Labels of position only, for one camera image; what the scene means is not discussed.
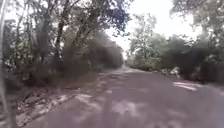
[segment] asphalt road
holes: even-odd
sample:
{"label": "asphalt road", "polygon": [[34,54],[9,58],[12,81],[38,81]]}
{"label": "asphalt road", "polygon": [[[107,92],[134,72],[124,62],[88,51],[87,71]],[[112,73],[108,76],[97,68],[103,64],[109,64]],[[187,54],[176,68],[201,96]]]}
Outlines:
{"label": "asphalt road", "polygon": [[159,73],[123,70],[25,128],[224,128],[224,95]]}

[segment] tree trunk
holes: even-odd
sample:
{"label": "tree trunk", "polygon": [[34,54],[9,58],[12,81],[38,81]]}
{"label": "tree trunk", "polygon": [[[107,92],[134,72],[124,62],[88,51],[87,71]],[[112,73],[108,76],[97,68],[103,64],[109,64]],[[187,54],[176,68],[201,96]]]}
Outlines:
{"label": "tree trunk", "polygon": [[3,21],[4,21],[4,12],[7,5],[7,0],[0,1],[0,102],[1,102],[1,110],[0,116],[4,117],[3,120],[0,121],[0,128],[15,128],[16,121],[15,117],[13,117],[11,107],[7,100],[4,78],[3,78],[3,55],[2,55],[2,35],[3,35]]}

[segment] overcast sky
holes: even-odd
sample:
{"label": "overcast sky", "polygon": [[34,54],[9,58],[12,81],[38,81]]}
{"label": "overcast sky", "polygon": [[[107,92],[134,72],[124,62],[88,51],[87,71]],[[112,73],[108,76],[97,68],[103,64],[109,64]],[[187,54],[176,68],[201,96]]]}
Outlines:
{"label": "overcast sky", "polygon": [[[188,16],[185,20],[181,17],[170,18],[169,11],[172,8],[172,0],[134,0],[130,7],[131,14],[150,13],[157,18],[155,32],[164,34],[169,37],[173,34],[185,34],[191,37],[196,37],[200,29],[193,31],[190,24],[193,22],[192,16]],[[135,22],[130,21],[127,26],[127,31],[133,31]],[[124,50],[129,48],[129,41],[122,37],[113,37]]]}

